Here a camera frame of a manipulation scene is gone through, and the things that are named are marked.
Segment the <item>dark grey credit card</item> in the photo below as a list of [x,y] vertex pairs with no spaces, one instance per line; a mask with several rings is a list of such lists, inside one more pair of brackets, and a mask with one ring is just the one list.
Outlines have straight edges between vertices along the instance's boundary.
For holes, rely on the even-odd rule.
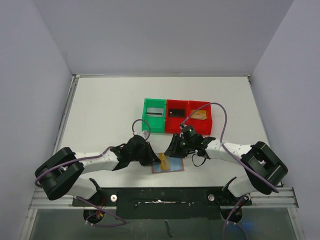
[[168,110],[168,117],[170,118],[184,118],[186,111],[180,108],[170,108]]

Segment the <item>brown leather card holder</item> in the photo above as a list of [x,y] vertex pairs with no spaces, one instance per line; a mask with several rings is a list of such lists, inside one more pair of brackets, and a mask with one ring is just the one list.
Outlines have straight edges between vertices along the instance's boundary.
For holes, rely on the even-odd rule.
[[185,170],[182,158],[170,157],[164,153],[157,153],[160,163],[151,166],[152,174],[183,172]]

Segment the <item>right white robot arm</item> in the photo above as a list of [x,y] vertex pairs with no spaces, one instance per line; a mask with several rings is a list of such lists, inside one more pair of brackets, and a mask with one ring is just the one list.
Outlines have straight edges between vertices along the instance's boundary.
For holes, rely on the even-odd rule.
[[276,193],[278,184],[288,173],[287,166],[262,141],[252,145],[224,143],[212,136],[203,137],[191,125],[173,135],[164,154],[174,158],[197,155],[206,160],[217,159],[242,166],[245,175],[236,176],[226,184],[227,190],[236,198],[252,192]]

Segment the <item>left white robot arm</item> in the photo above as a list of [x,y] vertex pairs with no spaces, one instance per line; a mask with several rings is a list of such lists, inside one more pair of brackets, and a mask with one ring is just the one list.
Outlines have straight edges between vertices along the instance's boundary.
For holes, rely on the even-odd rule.
[[147,167],[161,163],[145,136],[134,135],[127,143],[109,146],[101,153],[75,153],[64,147],[35,171],[35,185],[51,201],[65,195],[91,199],[101,188],[93,178],[83,175],[98,171],[117,171],[138,162]]

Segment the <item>gold credit card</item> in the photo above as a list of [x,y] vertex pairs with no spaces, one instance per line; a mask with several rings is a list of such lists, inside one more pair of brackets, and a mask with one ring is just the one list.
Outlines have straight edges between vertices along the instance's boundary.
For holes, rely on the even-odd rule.
[[171,169],[171,164],[170,164],[168,156],[166,156],[164,153],[159,153],[158,157],[161,161],[161,163],[160,163],[161,171],[169,171]]
[[207,111],[203,109],[200,109],[200,110],[192,109],[190,118],[196,119],[196,120],[206,120]]

